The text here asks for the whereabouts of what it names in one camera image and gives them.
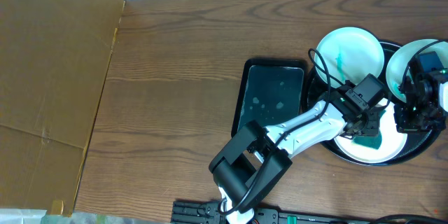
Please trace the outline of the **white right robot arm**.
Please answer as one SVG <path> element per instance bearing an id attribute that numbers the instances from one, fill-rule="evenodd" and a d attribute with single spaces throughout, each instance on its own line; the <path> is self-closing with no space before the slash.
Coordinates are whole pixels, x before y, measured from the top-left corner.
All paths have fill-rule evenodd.
<path id="1" fill-rule="evenodd" d="M 405 103 L 394 106 L 399 133 L 414 134 L 444 130 L 447 119 L 447 70 L 419 72 L 406 77 L 400 91 Z"/>

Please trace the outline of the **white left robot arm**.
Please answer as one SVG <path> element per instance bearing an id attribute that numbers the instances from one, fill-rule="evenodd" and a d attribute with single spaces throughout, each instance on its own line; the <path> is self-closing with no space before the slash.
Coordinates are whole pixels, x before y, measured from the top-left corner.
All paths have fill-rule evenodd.
<path id="1" fill-rule="evenodd" d="M 363 80 L 328 89 L 308 111 L 277 125 L 245 124 L 209 164 L 221 193 L 217 212 L 229 223 L 249 223 L 255 207 L 309 147 L 360 134 L 371 112 L 390 96 L 382 83 Z"/>

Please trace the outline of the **white plate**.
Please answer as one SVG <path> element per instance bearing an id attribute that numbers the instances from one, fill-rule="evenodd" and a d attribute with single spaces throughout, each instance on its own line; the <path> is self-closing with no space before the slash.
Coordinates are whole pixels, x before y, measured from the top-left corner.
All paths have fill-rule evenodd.
<path id="1" fill-rule="evenodd" d="M 337 147 L 350 158 L 364 163 L 377 164 L 394 158 L 404 148 L 407 134 L 399 133 L 396 129 L 393 105 L 391 101 L 379 121 L 382 142 L 378 150 L 354 143 L 353 137 L 348 139 L 341 136 L 335 138 Z"/>

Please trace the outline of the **green scouring sponge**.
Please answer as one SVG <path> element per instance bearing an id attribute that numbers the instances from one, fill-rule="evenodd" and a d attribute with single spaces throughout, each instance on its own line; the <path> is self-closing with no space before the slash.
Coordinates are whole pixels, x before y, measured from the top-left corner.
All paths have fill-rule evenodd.
<path id="1" fill-rule="evenodd" d="M 355 144 L 378 150 L 382 144 L 382 136 L 379 130 L 379 121 L 385 114 L 385 110 L 380 112 L 370 112 L 367 115 L 366 126 L 361 130 L 361 135 L 353 137 Z"/>

